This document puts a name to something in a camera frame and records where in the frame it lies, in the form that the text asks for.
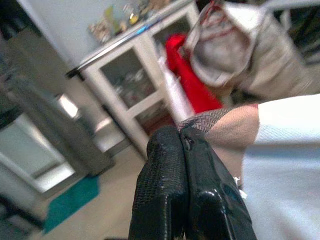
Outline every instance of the floor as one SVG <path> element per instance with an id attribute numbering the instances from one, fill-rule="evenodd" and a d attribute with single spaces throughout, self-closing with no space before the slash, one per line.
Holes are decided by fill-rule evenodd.
<path id="1" fill-rule="evenodd" d="M 136 180 L 144 160 L 130 145 L 114 156 L 115 166 L 99 178 L 100 194 L 55 229 L 29 240 L 127 238 Z"/>

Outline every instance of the red cloth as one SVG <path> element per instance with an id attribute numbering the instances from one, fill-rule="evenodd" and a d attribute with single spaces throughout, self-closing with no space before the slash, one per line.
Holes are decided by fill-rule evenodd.
<path id="1" fill-rule="evenodd" d="M 222 108 L 222 104 L 199 80 L 190 64 L 180 56 L 178 50 L 185 39 L 186 35 L 175 34 L 165 43 L 169 69 L 181 77 L 181 85 L 196 114 Z"/>

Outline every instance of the plaid fabric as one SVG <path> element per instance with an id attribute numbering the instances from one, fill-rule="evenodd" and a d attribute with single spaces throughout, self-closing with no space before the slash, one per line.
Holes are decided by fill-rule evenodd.
<path id="1" fill-rule="evenodd" d="M 207 133 L 224 115 L 231 110 L 232 108 L 220 108 L 217 110 L 205 111 L 180 122 L 177 128 L 179 131 L 183 128 L 196 128 L 203 133 Z"/>

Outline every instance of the beige bag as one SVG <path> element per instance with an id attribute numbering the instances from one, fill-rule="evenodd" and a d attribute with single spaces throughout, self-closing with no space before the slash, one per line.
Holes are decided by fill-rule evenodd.
<path id="1" fill-rule="evenodd" d="M 320 92 L 320 81 L 309 76 L 277 20 L 253 5 L 211 2 L 184 48 L 208 86 L 234 85 L 267 100 Z"/>

